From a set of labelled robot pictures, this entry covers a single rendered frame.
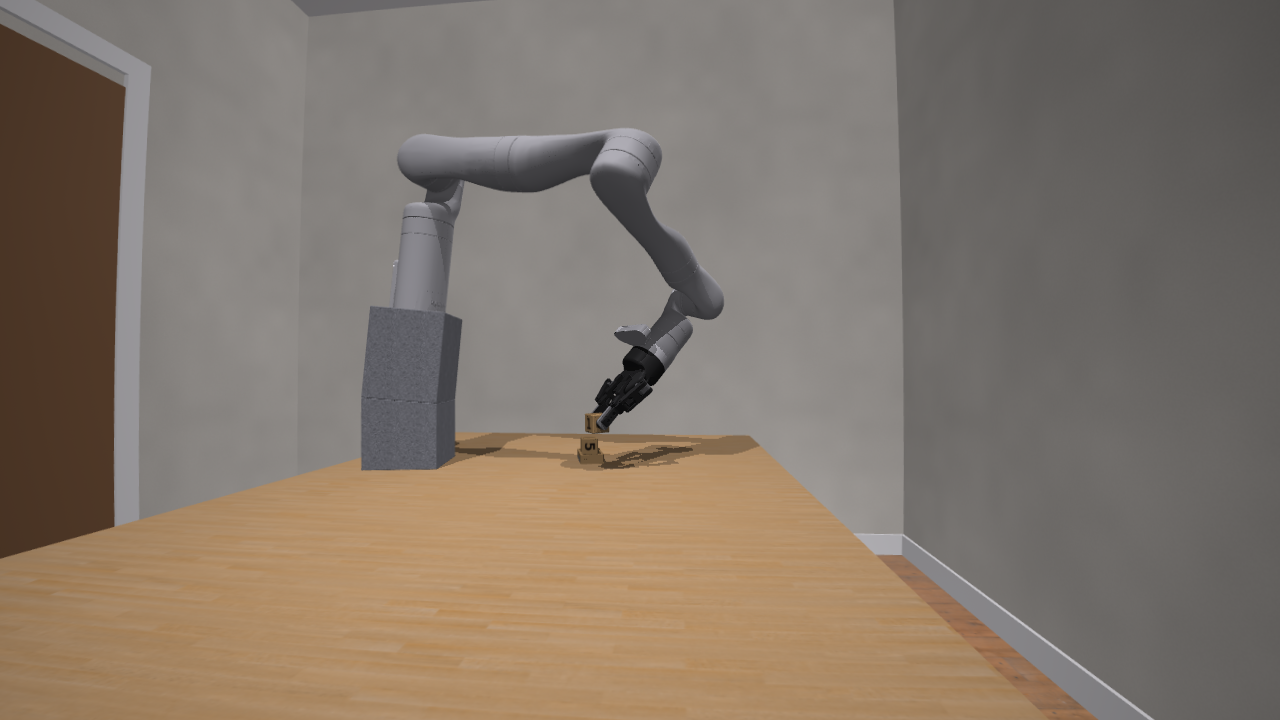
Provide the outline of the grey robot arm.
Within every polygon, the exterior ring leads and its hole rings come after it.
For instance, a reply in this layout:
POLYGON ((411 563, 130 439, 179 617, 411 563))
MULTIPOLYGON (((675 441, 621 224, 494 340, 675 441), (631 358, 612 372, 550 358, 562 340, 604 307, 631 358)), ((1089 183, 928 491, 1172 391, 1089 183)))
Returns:
POLYGON ((721 286, 699 265, 689 242, 652 211, 646 193, 660 168, 662 150, 640 129, 468 138, 415 135, 402 143, 397 161, 402 174, 428 193, 424 202, 404 206, 389 307, 445 313, 465 181, 532 193, 589 174, 596 196, 673 288, 652 329, 620 325, 617 340, 649 350, 667 370, 692 334, 687 316, 712 320, 724 307, 721 286))

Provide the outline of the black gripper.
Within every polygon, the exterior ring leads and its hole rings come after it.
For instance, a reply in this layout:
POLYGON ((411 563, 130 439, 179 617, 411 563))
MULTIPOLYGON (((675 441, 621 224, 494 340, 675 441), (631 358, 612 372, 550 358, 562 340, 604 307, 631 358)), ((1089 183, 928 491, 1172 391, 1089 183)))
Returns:
POLYGON ((602 413, 596 420, 596 425, 602 430, 607 430, 618 414, 630 413, 646 398, 653 391, 650 386, 655 386, 666 372, 660 360, 640 346, 634 346, 628 351, 623 357, 623 366, 625 372, 620 373, 614 380, 605 379, 596 395, 598 405, 593 413, 602 413))

